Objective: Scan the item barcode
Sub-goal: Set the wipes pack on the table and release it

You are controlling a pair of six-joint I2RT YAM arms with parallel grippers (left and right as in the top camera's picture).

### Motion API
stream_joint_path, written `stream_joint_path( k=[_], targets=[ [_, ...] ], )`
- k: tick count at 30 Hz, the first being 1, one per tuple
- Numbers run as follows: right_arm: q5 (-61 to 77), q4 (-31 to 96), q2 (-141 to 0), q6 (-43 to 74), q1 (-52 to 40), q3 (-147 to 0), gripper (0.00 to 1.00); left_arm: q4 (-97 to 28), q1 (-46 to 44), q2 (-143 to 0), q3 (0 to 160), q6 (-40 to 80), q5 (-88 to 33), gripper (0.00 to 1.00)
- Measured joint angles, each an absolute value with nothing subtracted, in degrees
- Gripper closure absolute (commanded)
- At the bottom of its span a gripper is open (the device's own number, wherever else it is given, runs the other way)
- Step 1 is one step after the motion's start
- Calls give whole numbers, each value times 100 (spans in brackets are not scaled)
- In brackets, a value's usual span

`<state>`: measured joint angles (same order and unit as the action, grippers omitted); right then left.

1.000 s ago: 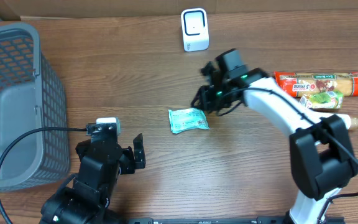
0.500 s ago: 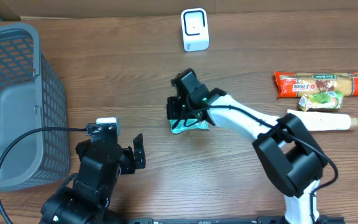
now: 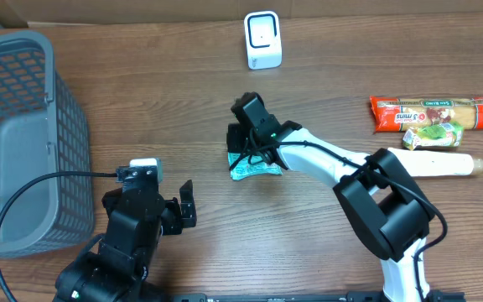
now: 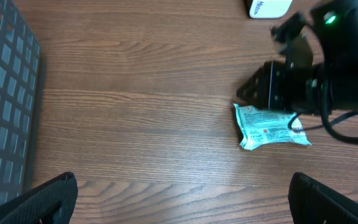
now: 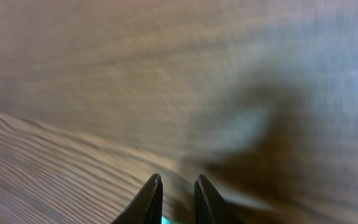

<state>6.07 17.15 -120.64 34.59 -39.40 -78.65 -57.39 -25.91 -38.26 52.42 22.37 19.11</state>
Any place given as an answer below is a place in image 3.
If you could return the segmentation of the light blue wipes packet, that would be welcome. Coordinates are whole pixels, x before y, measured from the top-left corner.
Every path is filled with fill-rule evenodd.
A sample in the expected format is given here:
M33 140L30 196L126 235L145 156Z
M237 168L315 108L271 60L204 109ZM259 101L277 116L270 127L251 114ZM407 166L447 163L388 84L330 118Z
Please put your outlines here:
M261 174L282 175L283 171L277 164L266 164L259 156L254 156L251 160L244 158L230 171L233 180L243 180Z

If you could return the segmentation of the orange spaghetti packet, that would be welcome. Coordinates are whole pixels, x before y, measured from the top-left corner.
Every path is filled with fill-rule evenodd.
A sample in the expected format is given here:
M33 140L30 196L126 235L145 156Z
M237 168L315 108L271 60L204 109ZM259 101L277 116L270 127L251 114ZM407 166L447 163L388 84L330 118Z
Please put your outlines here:
M483 129L483 96L472 98L398 98L370 96L376 132L406 132L445 122L465 130Z

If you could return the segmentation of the white cream tube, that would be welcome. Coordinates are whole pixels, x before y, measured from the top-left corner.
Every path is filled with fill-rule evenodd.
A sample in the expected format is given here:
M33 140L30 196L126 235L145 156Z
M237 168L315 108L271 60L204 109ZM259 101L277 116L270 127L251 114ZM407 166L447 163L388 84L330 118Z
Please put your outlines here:
M468 176L483 173L483 160L469 154L389 148L412 177Z

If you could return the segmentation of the green snack packet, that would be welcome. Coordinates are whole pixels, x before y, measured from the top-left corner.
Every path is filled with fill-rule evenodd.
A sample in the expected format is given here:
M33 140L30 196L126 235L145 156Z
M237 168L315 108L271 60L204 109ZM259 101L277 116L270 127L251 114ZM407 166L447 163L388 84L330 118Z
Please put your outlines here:
M461 144L464 128L457 122L443 122L421 128L409 128L403 138L404 148L457 148Z

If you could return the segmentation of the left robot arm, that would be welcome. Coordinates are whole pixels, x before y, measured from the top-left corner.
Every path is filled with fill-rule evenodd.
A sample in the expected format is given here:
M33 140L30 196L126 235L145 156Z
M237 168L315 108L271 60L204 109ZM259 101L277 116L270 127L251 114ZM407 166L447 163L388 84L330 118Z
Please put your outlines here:
M160 238L196 226L193 182L187 180L179 194L178 199L165 200L156 180L128 181L107 192L102 198L106 232L91 239L60 273L54 300L169 301L147 277Z

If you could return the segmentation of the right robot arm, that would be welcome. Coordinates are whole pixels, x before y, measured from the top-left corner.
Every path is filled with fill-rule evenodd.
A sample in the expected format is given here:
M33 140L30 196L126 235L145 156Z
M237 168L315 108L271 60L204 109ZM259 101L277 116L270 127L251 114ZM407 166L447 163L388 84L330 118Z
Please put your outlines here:
M229 152L242 160L256 155L266 164L298 171L332 188L362 244L380 259L388 301L432 301L423 253L429 223L440 215L390 150L349 152L316 138L296 123L270 133L229 125Z

